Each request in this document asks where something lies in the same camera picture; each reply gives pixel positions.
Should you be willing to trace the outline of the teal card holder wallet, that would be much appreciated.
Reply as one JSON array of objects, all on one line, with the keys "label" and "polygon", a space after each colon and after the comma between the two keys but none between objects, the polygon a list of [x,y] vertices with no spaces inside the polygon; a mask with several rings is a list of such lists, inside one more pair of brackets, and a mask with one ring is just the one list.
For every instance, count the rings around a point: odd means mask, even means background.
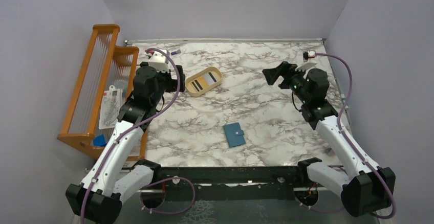
[{"label": "teal card holder wallet", "polygon": [[244,131],[241,129],[239,123],[226,124],[223,126],[223,130],[229,148],[246,144],[246,140],[244,138]]}]

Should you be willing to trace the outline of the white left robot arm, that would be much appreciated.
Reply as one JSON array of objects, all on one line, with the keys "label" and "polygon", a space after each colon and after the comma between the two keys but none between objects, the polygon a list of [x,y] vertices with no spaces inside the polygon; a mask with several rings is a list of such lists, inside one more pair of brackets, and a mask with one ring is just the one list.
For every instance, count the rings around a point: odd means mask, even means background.
[{"label": "white left robot arm", "polygon": [[185,90],[185,75],[181,65],[175,66],[176,79],[170,73],[142,63],[133,78],[133,90],[121,106],[111,138],[96,164],[79,185],[70,184],[66,198],[80,222],[114,223],[123,203],[141,187],[155,188],[161,175],[149,166],[140,165],[124,177],[119,174],[134,145],[142,139],[150,122],[166,111],[157,105],[164,93],[176,95]]}]

